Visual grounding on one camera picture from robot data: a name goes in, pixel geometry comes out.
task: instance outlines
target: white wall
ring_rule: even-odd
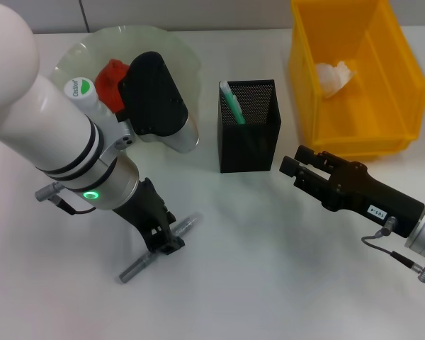
[[[85,32],[79,0],[0,2],[20,13],[35,32]],[[224,30],[287,28],[293,23],[290,0],[82,0],[82,3],[91,31],[124,24],[168,30]],[[390,0],[390,3],[402,25],[425,25],[425,0]]]
[[[78,0],[0,0],[36,33],[86,32]]]

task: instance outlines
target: red object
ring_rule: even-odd
[[[128,70],[129,65],[123,64],[120,60],[110,59],[94,82],[99,100],[113,113],[125,108],[118,91],[118,82],[124,78]]]

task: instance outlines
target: yellow plastic bin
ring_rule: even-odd
[[[305,144],[348,158],[405,149],[418,138],[425,78],[388,0],[292,0],[289,70]],[[356,75],[323,98],[316,63]]]

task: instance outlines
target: black mesh pen holder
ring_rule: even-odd
[[[220,172],[271,170],[281,115],[274,80],[229,81],[246,124],[237,124],[219,90],[217,144]]]

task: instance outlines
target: green pen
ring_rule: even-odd
[[[242,109],[239,105],[239,102],[236,96],[232,93],[230,86],[228,85],[228,81],[221,81],[219,84],[220,90],[225,97],[225,101],[228,104],[229,109],[233,113],[234,119],[238,124],[245,124],[246,120],[242,115]]]

